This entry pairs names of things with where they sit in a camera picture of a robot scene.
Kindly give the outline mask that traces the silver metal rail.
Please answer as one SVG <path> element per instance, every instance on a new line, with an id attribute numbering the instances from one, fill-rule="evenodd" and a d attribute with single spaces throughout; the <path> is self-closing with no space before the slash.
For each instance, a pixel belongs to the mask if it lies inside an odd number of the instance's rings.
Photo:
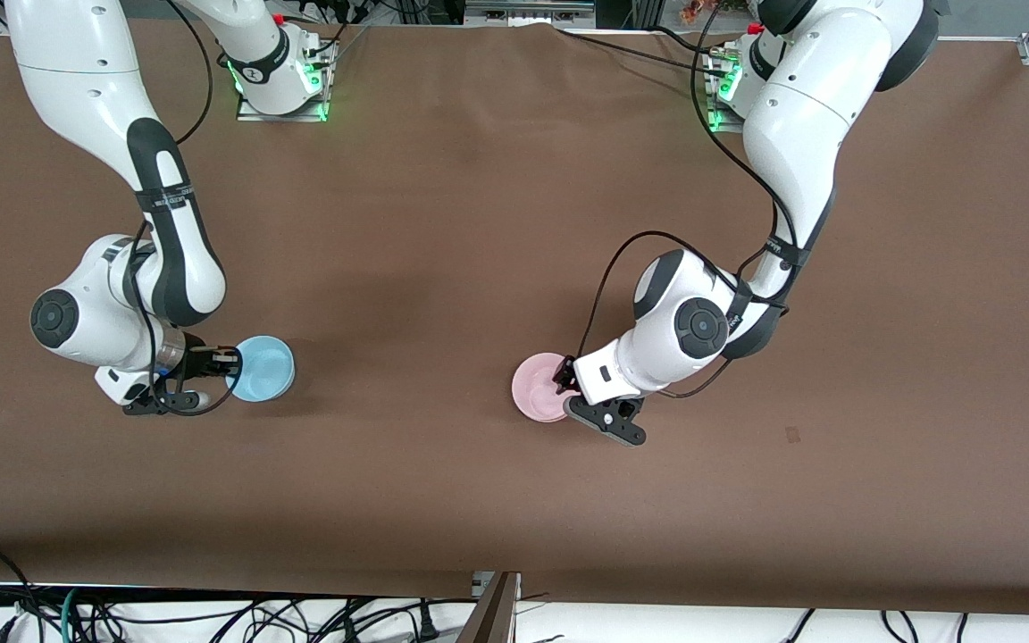
<path id="1" fill-rule="evenodd" d="M 595 0 L 463 0 L 465 26 L 527 26 L 595 29 Z"/>

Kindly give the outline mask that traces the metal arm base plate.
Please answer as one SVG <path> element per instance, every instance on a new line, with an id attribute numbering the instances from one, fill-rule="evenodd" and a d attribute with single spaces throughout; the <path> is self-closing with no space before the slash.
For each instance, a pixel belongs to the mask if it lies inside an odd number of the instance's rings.
<path id="1" fill-rule="evenodd" d="M 326 122 L 334 84 L 338 42 L 287 25 L 260 60 L 226 57 L 239 94 L 240 121 Z"/>
<path id="2" fill-rule="evenodd" d="M 714 133 L 740 133 L 744 117 L 734 106 L 746 73 L 739 50 L 710 47 L 703 61 L 707 71 L 704 74 L 704 109 L 710 130 Z"/>

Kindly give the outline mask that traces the small colourful object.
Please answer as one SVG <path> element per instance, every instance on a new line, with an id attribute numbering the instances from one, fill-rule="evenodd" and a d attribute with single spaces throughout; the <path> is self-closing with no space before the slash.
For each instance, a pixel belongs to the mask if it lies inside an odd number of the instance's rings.
<path id="1" fill-rule="evenodd" d="M 713 12 L 719 16 L 736 16 L 747 13 L 748 0 L 677 0 L 678 9 L 675 15 L 682 25 L 694 26 Z"/>

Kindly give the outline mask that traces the pink bowl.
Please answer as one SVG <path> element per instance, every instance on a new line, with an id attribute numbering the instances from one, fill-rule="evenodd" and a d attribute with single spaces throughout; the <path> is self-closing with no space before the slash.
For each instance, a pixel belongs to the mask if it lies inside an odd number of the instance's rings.
<path id="1" fill-rule="evenodd" d="M 512 399 L 514 400 L 514 395 L 527 392 L 556 392 L 554 374 L 563 358 L 559 354 L 539 353 L 520 363 L 512 378 Z"/>

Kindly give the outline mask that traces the grey metal post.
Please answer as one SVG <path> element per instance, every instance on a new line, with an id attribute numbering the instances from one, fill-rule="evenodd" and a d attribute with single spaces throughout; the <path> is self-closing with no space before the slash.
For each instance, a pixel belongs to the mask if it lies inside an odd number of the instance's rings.
<path id="1" fill-rule="evenodd" d="M 455 643 L 514 643 L 514 610 L 522 597 L 519 572 L 475 574 L 481 595 Z"/>

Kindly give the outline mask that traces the light blue bowl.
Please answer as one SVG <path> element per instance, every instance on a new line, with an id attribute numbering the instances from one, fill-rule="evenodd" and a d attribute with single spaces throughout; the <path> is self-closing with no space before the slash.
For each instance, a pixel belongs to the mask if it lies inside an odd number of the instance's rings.
<path id="1" fill-rule="evenodd" d="M 285 394 L 297 376 L 293 351 L 286 342 L 255 335 L 236 345 L 242 371 L 225 376 L 232 395 L 249 403 L 262 403 Z"/>

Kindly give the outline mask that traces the brown table cover sheet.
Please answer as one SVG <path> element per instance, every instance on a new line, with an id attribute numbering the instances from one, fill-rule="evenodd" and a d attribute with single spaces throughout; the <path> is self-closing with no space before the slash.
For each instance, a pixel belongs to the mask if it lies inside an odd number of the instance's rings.
<path id="1" fill-rule="evenodd" d="M 548 26 L 346 36 L 326 122 L 182 153 L 226 272 L 200 338 L 277 335 L 294 386 L 128 418 L 32 337 L 130 188 L 44 126 L 0 39 L 0 552 L 36 583 L 1029 612 L 1029 68 L 944 41 L 871 98 L 774 338 L 641 446 L 536 423 L 606 263 L 673 233 L 738 267 L 771 228 L 689 74 Z"/>

